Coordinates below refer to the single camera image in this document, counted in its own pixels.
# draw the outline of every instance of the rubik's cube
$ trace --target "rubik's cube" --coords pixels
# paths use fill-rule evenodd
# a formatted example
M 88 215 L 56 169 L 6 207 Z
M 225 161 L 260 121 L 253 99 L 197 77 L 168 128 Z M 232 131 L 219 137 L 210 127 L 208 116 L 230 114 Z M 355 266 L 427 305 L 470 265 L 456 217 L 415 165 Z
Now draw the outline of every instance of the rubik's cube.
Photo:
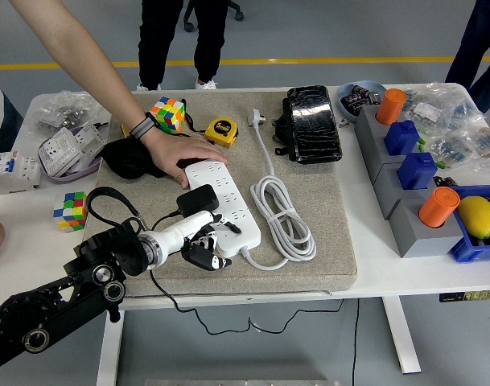
M 85 193 L 77 191 L 66 193 L 66 195 L 57 195 L 53 208 L 53 219 L 64 232 L 84 229 L 87 220 Z
M 182 102 L 163 96 L 151 108 L 150 112 L 154 114 L 165 133 L 179 133 L 182 131 L 182 121 L 186 113 L 186 108 Z

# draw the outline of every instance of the blue tray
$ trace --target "blue tray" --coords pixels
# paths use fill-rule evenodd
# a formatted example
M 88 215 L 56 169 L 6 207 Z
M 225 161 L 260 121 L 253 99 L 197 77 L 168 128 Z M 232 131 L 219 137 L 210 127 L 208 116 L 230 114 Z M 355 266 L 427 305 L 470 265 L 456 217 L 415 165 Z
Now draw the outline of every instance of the blue tray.
M 479 195 L 484 198 L 490 196 L 490 185 L 477 185 L 472 187 L 451 187 L 459 194 L 461 199 L 470 195 Z M 463 239 L 461 239 L 450 253 L 459 263 L 471 263 L 473 261 L 490 260 L 490 245 L 478 246 L 472 243 L 471 236 L 468 235 L 464 228 L 463 221 L 459 217 L 459 213 L 454 211 L 455 219 L 457 220 L 461 231 L 463 232 Z
M 343 84 L 338 88 L 337 96 L 338 96 L 338 104 L 340 105 L 341 112 L 343 113 L 344 117 L 347 118 L 347 120 L 356 123 L 357 117 L 351 115 L 341 103 L 341 98 L 352 94 L 352 89 L 354 88 L 354 86 L 361 86 L 362 88 L 366 88 L 369 91 L 376 92 L 377 94 L 379 94 L 381 100 L 382 98 L 384 98 L 384 95 L 386 94 L 386 89 L 382 84 L 375 83 L 371 80 L 358 80 L 357 82 Z

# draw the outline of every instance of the white table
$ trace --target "white table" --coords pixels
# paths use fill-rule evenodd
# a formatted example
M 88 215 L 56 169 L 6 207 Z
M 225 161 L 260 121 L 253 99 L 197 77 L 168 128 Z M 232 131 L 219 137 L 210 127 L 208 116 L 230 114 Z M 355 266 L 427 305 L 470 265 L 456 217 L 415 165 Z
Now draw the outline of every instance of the white table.
M 287 91 L 276 88 L 275 91 Z M 342 118 L 336 104 L 337 87 L 329 87 L 336 122 Z M 261 91 L 227 90 L 228 92 Z M 27 116 L 39 108 L 49 96 L 36 97 Z M 26 156 L 35 155 L 43 138 L 28 133 L 23 123 L 15 150 Z M 212 306 L 251 302 L 292 302 L 323 300 L 330 298 L 382 297 L 393 332 L 393 339 L 403 372 L 420 372 L 409 329 L 401 308 L 399 296 L 411 294 L 439 294 L 470 290 L 490 290 L 490 261 L 460 265 L 450 256 L 401 259 L 397 245 L 369 181 L 353 132 L 353 126 L 340 129 L 343 159 L 336 163 L 344 200 L 348 226 L 356 255 L 357 280 L 347 291 L 333 294 L 257 294 L 218 295 L 211 297 L 183 297 L 181 306 Z M 490 176 L 473 174 L 470 167 L 453 170 L 450 175 L 461 185 L 489 184 Z M 41 188 L 32 192 L 0 195 L 0 221 L 6 227 L 6 240 L 0 248 L 0 304 L 10 295 L 34 289 L 65 275 L 62 266 L 75 258 L 73 247 L 82 241 L 82 232 L 63 234 L 51 218 L 55 195 L 72 191 L 91 191 L 96 176 L 64 185 L 55 185 L 43 177 Z M 6 285 L 10 277 L 11 286 Z M 122 310 L 172 307 L 165 298 L 126 298 Z M 99 385 L 116 382 L 119 339 L 121 338 L 124 312 L 121 321 L 113 325 L 107 322 L 101 353 Z

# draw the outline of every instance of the robotic arm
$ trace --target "robotic arm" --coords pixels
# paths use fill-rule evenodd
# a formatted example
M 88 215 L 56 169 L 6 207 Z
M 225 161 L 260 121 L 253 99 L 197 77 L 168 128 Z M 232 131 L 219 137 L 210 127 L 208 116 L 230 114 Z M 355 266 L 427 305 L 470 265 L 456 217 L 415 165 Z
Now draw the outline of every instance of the robotic arm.
M 201 211 L 163 232 L 139 235 L 125 222 L 76 246 L 76 258 L 64 266 L 66 277 L 13 295 L 0 306 L 0 367 L 23 351 L 46 350 L 106 310 L 117 322 L 125 274 L 159 267 L 172 253 L 182 251 L 184 259 L 207 270 L 230 265 L 213 255 L 216 236 L 210 224 L 218 221 L 219 215 Z M 71 287 L 71 298 L 63 299 L 60 291 Z

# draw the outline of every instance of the cable tie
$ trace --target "cable tie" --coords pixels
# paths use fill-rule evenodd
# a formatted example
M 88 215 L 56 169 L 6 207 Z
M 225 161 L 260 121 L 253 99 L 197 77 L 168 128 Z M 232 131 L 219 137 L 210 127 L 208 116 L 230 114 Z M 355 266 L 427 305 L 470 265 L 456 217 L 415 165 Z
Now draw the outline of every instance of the cable tie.
M 293 207 L 290 207 L 289 209 L 286 209 L 285 211 L 281 211 L 277 213 L 276 215 L 270 216 L 268 219 L 268 224 L 270 224 L 272 221 L 276 220 L 278 217 L 284 216 L 287 213 L 291 213 L 292 211 L 296 212 L 296 210 Z

